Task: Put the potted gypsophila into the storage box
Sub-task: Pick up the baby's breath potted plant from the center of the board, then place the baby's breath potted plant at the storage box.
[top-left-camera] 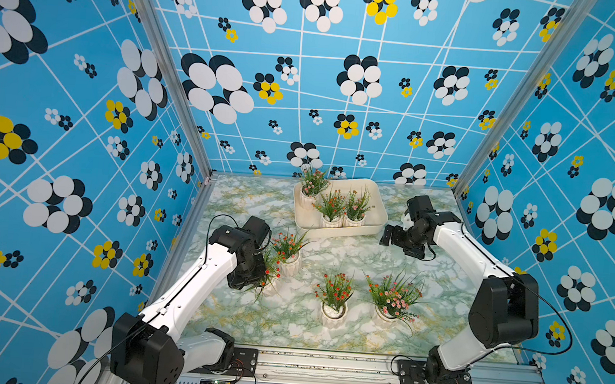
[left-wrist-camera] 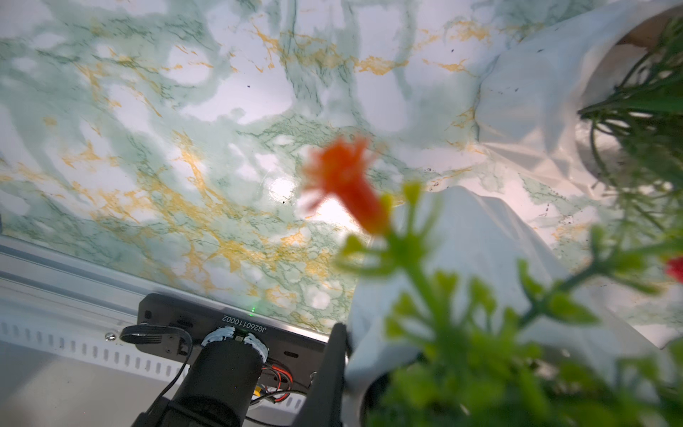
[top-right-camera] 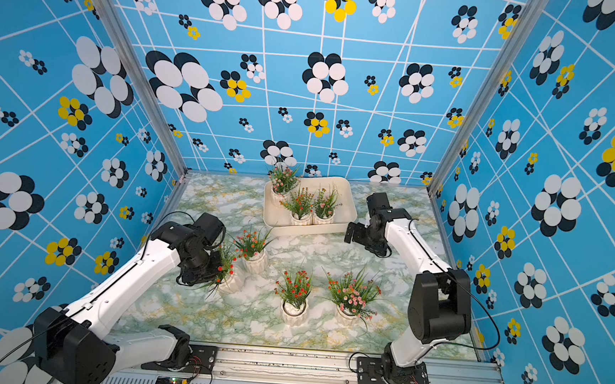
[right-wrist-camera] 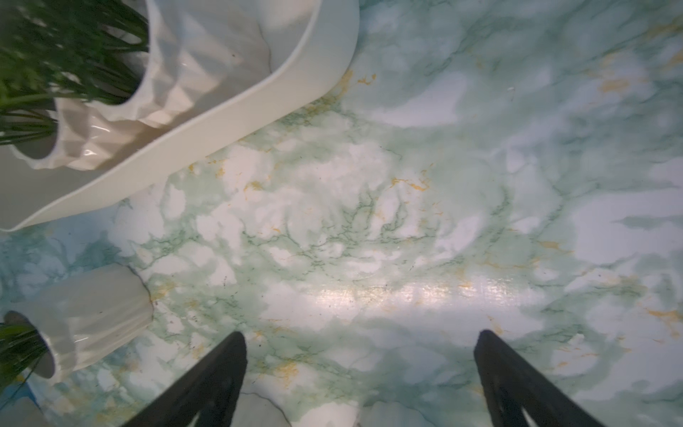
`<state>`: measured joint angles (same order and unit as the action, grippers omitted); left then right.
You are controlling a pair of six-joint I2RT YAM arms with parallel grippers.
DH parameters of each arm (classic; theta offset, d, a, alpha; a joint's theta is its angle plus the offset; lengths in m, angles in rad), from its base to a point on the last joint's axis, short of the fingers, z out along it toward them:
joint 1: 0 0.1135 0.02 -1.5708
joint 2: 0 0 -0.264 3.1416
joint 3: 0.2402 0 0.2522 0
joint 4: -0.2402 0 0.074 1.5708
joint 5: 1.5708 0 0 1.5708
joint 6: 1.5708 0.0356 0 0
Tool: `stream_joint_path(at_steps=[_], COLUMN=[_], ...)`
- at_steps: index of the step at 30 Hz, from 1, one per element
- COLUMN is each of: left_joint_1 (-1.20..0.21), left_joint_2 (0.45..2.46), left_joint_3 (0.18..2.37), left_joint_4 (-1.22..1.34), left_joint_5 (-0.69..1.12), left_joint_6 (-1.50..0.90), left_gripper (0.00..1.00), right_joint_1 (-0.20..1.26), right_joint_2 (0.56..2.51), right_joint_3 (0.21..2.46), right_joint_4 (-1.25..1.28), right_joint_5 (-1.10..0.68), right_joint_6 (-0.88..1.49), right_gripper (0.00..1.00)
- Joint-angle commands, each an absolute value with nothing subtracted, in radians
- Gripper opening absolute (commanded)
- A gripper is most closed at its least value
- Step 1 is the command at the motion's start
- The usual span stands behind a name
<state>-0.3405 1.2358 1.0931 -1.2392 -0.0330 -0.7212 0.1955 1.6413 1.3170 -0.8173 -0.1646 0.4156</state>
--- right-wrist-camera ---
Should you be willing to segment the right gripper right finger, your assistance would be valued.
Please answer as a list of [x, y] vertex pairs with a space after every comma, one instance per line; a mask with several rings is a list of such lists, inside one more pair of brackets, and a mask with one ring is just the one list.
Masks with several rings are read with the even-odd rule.
[[491, 330], [478, 336], [474, 358], [494, 426], [594, 426], [603, 423], [576, 405]]

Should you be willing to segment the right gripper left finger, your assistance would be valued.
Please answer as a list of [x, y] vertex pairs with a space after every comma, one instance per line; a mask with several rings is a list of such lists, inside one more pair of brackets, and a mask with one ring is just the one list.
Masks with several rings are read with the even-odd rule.
[[247, 370], [247, 343], [236, 331], [126, 423], [135, 426], [229, 426]]

